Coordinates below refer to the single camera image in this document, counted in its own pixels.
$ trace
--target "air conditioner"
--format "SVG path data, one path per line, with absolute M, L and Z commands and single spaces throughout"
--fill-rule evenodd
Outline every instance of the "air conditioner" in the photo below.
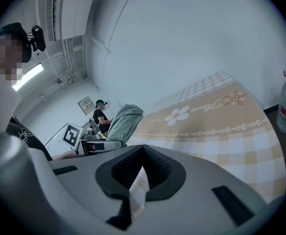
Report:
M 85 34 L 93 0 L 45 0 L 48 39 L 57 41 Z

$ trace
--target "ceiling light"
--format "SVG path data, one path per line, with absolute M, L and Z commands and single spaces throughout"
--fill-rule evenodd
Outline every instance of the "ceiling light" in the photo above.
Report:
M 44 70 L 43 66 L 41 64 L 38 64 L 32 70 L 30 70 L 27 74 L 23 75 L 22 78 L 20 80 L 18 80 L 12 86 L 12 88 L 14 88 L 15 91 L 17 91 L 18 89 L 21 88 L 22 85 L 24 85 L 27 81 L 29 81 L 32 77 L 34 77 L 35 75 L 40 73 L 42 70 Z

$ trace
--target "wall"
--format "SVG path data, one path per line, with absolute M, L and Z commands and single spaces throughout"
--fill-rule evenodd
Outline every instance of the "wall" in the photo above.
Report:
M 102 0 L 96 6 L 93 31 L 112 54 L 89 45 L 88 70 L 114 111 L 124 103 L 146 110 L 220 69 L 262 108 L 279 102 L 286 23 L 269 0 Z
M 27 119 L 22 121 L 22 124 L 45 144 L 66 123 L 71 122 L 82 126 L 88 122 L 93 113 L 86 116 L 78 106 L 78 102 L 87 96 L 93 103 L 101 99 L 95 86 L 80 80 L 67 86 L 66 90 L 53 94 L 49 102 L 43 102 Z M 105 109 L 104 113 L 108 119 L 113 117 L 109 108 Z

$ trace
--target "beige tablecloth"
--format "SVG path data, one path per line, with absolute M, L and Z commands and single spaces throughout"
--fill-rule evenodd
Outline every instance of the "beige tablecloth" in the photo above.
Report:
M 212 161 L 266 202 L 285 193 L 286 167 L 272 126 L 248 91 L 224 71 L 155 104 L 127 144 Z

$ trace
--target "brown sun flower print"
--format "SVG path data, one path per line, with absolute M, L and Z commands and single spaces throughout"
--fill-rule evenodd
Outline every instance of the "brown sun flower print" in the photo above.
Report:
M 235 94 L 233 95 L 232 93 L 229 93 L 229 96 L 224 96 L 225 101 L 227 101 L 225 103 L 225 106 L 232 104 L 234 105 L 236 102 L 239 105 L 243 105 L 244 103 L 242 101 L 244 101 L 244 96 L 246 96 L 247 93 L 242 94 L 242 92 L 235 91 Z

